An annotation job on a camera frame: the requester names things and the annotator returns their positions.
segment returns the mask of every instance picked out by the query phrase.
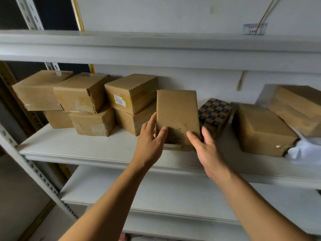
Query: checkered box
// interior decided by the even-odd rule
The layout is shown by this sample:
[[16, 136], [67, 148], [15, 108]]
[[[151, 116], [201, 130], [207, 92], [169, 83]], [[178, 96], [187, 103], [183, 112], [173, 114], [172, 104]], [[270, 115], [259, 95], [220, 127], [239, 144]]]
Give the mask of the checkered box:
[[206, 127], [213, 138], [217, 138], [231, 115], [232, 105], [226, 101], [211, 98], [198, 110], [200, 125]]

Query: finger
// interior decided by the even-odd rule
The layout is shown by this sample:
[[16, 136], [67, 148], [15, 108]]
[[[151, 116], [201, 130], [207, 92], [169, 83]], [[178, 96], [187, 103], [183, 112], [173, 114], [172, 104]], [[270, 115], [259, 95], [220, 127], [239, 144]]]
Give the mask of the finger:
[[167, 137], [167, 133], [168, 133], [168, 127], [167, 126], [162, 127], [162, 129], [159, 131], [156, 139], [159, 140], [162, 144], [164, 144], [166, 137]]
[[151, 134], [153, 133], [153, 130], [155, 128], [156, 124], [156, 113], [154, 113], [151, 117], [150, 120], [147, 123], [146, 130], [148, 130]]
[[193, 134], [191, 131], [187, 131], [187, 138], [192, 143], [195, 149], [203, 145], [203, 143], [199, 140], [199, 138], [195, 134]]
[[144, 124], [142, 125], [141, 133], [142, 133], [142, 132], [144, 132], [144, 131], [146, 130], [147, 123], [148, 123], [148, 122], [146, 122], [146, 123], [144, 123]]
[[208, 129], [206, 127], [202, 127], [202, 134], [204, 137], [204, 143], [209, 145], [209, 144], [213, 144], [214, 140], [210, 134], [210, 132], [208, 131]]

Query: brown cardboard box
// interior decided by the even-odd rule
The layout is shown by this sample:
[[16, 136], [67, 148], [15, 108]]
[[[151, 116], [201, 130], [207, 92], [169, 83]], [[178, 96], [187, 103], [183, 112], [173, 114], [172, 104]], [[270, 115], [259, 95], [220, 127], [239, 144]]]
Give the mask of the brown cardboard box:
[[252, 154], [281, 157], [297, 140], [275, 113], [256, 105], [239, 104], [232, 127], [241, 150]]
[[196, 91], [158, 90], [156, 135], [163, 126], [169, 128], [165, 144], [175, 145], [174, 150], [193, 149], [186, 132], [201, 138]]
[[156, 101], [149, 104], [136, 115], [132, 115], [118, 109], [115, 109], [114, 112], [116, 115], [117, 124], [134, 136], [138, 136], [142, 129], [143, 123], [148, 122], [153, 113], [156, 112]]
[[108, 75], [82, 72], [56, 85], [54, 93], [64, 111], [97, 113], [106, 103], [108, 81]]
[[114, 110], [110, 105], [104, 105], [97, 114], [72, 112], [69, 116], [78, 134], [109, 136], [116, 125]]
[[209, 99], [198, 109], [200, 125], [206, 127], [214, 139], [217, 138], [229, 121], [231, 109], [232, 105], [226, 101]]
[[73, 128], [68, 111], [44, 111], [43, 112], [53, 129]]
[[12, 86], [28, 111], [61, 110], [53, 87], [73, 76], [73, 72], [42, 70]]
[[305, 85], [279, 85], [274, 98], [314, 120], [321, 115], [321, 91]]
[[321, 137], [321, 115], [315, 116], [314, 120], [310, 119], [275, 98], [270, 101], [267, 108], [305, 136]]
[[156, 99], [158, 79], [135, 73], [109, 82], [105, 88], [113, 108], [134, 115]]

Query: label on wall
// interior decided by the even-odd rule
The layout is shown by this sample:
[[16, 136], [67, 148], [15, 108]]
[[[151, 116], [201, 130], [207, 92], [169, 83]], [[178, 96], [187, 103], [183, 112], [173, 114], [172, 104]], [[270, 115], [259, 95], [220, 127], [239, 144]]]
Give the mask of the label on wall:
[[115, 97], [115, 103], [118, 105], [121, 105], [123, 107], [126, 107], [126, 102], [121, 98], [120, 96], [114, 95]]
[[257, 35], [264, 35], [268, 23], [260, 24], [260, 27], [257, 28], [259, 24], [243, 24], [243, 35], [255, 35], [257, 30]]

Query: left hand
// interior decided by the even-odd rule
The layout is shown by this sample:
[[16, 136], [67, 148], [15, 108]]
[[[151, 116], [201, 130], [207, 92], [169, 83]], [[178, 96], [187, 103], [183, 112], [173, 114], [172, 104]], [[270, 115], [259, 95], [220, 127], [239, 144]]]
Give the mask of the left hand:
[[168, 127], [163, 127], [158, 136], [154, 137], [156, 113], [142, 125], [136, 150], [131, 161], [132, 165], [149, 170], [161, 157], [163, 146], [168, 133]]

